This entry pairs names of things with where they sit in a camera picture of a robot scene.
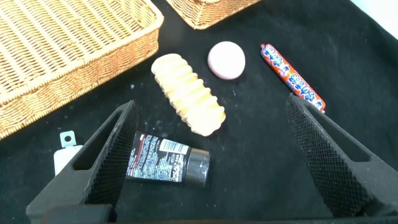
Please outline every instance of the toy bread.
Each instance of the toy bread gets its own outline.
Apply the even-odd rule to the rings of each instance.
[[[177,114],[191,131],[209,136],[225,120],[224,107],[217,103],[203,80],[178,54],[164,55],[152,64],[152,73]]]

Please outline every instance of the black mesh gripper pad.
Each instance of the black mesh gripper pad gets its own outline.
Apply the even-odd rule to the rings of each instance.
[[[27,206],[26,214],[40,220],[51,208],[118,201],[126,178],[138,124],[137,106],[130,101],[117,108],[79,152]]]
[[[313,181],[336,217],[398,214],[398,173],[309,102],[285,112]]]
[[[104,151],[97,158],[99,164],[79,203],[116,205],[126,179],[137,125],[136,106],[132,101],[120,112],[120,117],[103,146]]]

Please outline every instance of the black tablecloth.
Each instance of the black tablecloth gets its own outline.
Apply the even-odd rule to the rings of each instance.
[[[330,217],[287,125],[290,90],[260,57],[261,43],[274,45],[316,89],[327,116],[398,168],[398,41],[350,1],[262,1],[207,30],[154,2],[165,16],[155,56],[0,142],[1,220],[27,222],[25,207],[54,177],[60,132],[74,130],[84,144],[131,99],[141,129],[206,149],[214,164],[205,189],[126,181],[119,220]],[[207,66],[209,50],[224,40],[246,55],[237,80],[220,80]],[[190,132],[150,72],[169,53],[186,59],[226,108],[210,137]]]

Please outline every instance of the woven basket rim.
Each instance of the woven basket rim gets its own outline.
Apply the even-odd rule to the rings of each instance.
[[[221,0],[196,0],[196,1],[201,2],[201,3],[205,3],[205,4],[213,4],[213,3],[218,3]]]
[[[51,73],[46,73],[43,78],[40,78],[38,80],[35,80],[34,82],[31,82],[30,86],[24,86],[22,88],[19,88],[18,90],[12,91],[10,93],[5,93],[1,99],[0,99],[0,106],[6,105],[12,100],[15,100],[16,98],[26,95],[27,93],[37,90],[38,88],[54,81],[58,80],[59,78],[62,78],[64,75],[90,63],[93,60],[99,59],[100,57],[103,57],[107,54],[110,54],[111,52],[117,50],[118,48],[125,46],[129,43],[131,43],[133,40],[136,40],[137,38],[140,38],[146,34],[149,34],[150,32],[160,29],[164,16],[162,13],[159,11],[159,9],[152,3],[151,0],[143,0],[155,13],[156,20],[153,24],[150,26],[143,28],[142,30],[138,32],[132,33],[130,36],[119,40],[115,43],[109,44],[103,49],[96,51],[92,54],[89,54],[87,57],[80,58],[71,64],[67,65],[66,67],[58,69],[56,72],[51,72]]]

